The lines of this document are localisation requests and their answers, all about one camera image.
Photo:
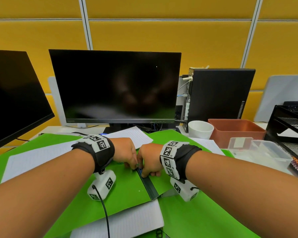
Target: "forearm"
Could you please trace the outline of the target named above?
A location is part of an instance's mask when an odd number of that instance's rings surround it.
[[[75,149],[1,184],[0,237],[42,237],[94,168],[92,156]]]
[[[298,178],[243,160],[196,152],[186,177],[261,237],[298,237]]]

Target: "transparent plastic box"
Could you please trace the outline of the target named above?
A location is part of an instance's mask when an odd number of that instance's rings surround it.
[[[293,158],[274,142],[253,140],[250,137],[235,137],[230,139],[228,150],[237,159],[292,174],[288,166]]]

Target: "person's left hand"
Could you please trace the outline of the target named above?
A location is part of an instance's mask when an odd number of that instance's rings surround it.
[[[135,146],[130,138],[110,139],[115,147],[114,160],[124,162],[125,167],[137,168],[137,153]]]

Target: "white paper sheet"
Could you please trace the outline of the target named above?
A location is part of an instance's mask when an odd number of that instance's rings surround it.
[[[111,238],[131,238],[164,226],[158,200],[149,201],[108,217]],[[107,238],[106,218],[75,229],[71,238]]]
[[[199,139],[199,138],[190,138],[193,141],[197,142],[198,144],[202,145],[203,147],[210,150],[212,153],[218,155],[225,155],[222,150],[218,147],[218,145],[214,142],[214,140],[210,139]]]
[[[118,132],[104,135],[107,138],[131,138],[136,149],[140,148],[143,144],[149,144],[153,139],[145,135],[138,127],[127,128]]]
[[[71,145],[75,143],[76,141],[55,144],[10,156],[1,183],[71,151]]]

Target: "person's left arm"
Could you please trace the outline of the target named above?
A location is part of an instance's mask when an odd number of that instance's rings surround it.
[[[110,139],[114,160],[136,168],[129,138]],[[0,184],[0,237],[43,237],[93,174],[91,154],[74,149]]]

